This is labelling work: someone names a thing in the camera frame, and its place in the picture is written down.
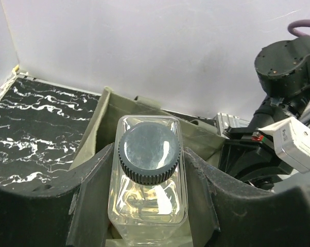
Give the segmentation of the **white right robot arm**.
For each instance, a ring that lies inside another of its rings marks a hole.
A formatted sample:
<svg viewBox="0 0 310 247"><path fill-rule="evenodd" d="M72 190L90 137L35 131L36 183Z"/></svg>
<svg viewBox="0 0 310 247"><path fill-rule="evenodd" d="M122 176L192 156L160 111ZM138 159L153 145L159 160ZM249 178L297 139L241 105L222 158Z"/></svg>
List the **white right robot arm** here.
<svg viewBox="0 0 310 247"><path fill-rule="evenodd" d="M310 102L310 36L264 47L254 67L267 94L246 127L226 127L218 168L257 188L270 190L292 166L274 152L273 139L260 128L288 117L299 119Z"/></svg>

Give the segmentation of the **clear twin bottle pack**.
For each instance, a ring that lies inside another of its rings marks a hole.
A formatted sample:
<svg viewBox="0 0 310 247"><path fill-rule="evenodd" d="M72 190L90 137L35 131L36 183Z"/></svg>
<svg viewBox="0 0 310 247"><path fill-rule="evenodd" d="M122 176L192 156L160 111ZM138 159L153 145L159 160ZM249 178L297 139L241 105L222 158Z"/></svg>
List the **clear twin bottle pack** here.
<svg viewBox="0 0 310 247"><path fill-rule="evenodd" d="M188 200L180 122L125 115L117 124L108 217L127 246L178 246Z"/></svg>

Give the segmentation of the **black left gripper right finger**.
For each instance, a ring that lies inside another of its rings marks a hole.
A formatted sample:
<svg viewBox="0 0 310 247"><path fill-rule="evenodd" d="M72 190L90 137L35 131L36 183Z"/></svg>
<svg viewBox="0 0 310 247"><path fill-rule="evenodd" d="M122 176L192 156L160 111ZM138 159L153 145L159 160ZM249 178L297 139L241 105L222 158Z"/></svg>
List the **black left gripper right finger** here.
<svg viewBox="0 0 310 247"><path fill-rule="evenodd" d="M194 246L310 246L310 185L272 193L184 149Z"/></svg>

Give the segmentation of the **green canvas bag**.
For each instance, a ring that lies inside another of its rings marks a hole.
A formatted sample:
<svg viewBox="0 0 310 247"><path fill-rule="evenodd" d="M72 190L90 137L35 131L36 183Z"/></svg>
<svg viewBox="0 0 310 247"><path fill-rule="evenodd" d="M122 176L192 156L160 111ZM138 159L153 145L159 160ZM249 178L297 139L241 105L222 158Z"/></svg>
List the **green canvas bag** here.
<svg viewBox="0 0 310 247"><path fill-rule="evenodd" d="M174 117L150 100L139 97L129 99L114 93L110 88L106 87L83 135L77 156L70 170L90 160L105 146L109 144L114 146L118 121L125 115L164 115ZM184 149L189 148L207 162L213 154L222 148L223 138L217 134L213 126L197 121L189 122L180 118L176 119L181 125L183 154ZM194 246L188 214L187 220L181 226L177 236L181 238L178 246ZM127 246L110 220L105 246Z"/></svg>

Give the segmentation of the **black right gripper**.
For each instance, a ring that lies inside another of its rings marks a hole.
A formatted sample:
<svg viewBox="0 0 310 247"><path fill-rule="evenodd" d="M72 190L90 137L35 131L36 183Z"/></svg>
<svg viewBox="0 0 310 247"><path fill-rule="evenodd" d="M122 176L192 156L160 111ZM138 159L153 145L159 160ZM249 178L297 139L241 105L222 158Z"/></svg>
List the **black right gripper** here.
<svg viewBox="0 0 310 247"><path fill-rule="evenodd" d="M251 186L273 189L290 175L293 168L282 161L274 151L273 139L250 127L224 130L224 141L218 169Z"/></svg>

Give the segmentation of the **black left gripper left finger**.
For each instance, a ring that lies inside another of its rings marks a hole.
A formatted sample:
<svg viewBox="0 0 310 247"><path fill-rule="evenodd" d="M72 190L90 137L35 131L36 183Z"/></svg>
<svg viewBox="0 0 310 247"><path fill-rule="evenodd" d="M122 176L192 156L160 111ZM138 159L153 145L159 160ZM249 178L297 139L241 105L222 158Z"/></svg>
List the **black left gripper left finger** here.
<svg viewBox="0 0 310 247"><path fill-rule="evenodd" d="M31 191L0 187L0 246L105 246L113 150Z"/></svg>

